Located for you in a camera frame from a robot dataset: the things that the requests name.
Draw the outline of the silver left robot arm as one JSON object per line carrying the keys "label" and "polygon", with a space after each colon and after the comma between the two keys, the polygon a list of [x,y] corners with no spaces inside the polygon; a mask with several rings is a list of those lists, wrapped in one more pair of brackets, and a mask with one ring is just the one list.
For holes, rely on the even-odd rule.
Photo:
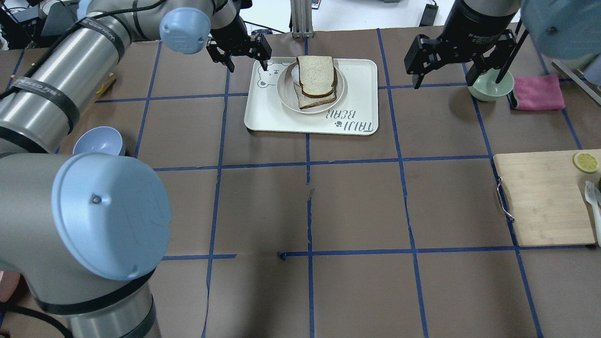
{"label": "silver left robot arm", "polygon": [[26,280],[67,338],[159,338],[148,280],[170,242],[165,186],[143,162],[99,151],[56,154],[134,41],[161,40],[234,70],[268,67],[249,37],[249,0],[82,0],[77,22],[1,96],[1,271]]}

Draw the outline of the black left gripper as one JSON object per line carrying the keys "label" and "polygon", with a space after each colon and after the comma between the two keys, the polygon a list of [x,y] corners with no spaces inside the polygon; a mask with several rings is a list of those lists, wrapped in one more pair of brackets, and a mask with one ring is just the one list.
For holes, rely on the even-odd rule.
{"label": "black left gripper", "polygon": [[212,29],[210,34],[206,49],[214,63],[223,64],[230,73],[233,73],[235,65],[232,56],[247,56],[257,60],[263,71],[268,71],[272,47],[263,34],[249,36],[246,25],[239,15],[236,15],[230,24]]}

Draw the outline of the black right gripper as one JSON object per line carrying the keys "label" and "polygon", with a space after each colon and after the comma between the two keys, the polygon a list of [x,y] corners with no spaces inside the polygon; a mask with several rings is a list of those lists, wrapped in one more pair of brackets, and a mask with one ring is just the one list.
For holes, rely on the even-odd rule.
{"label": "black right gripper", "polygon": [[404,57],[414,89],[422,86],[424,75],[447,64],[474,63],[466,73],[467,86],[484,71],[505,66],[516,45],[508,25],[517,11],[517,0],[455,0],[442,33],[436,38],[418,34]]}

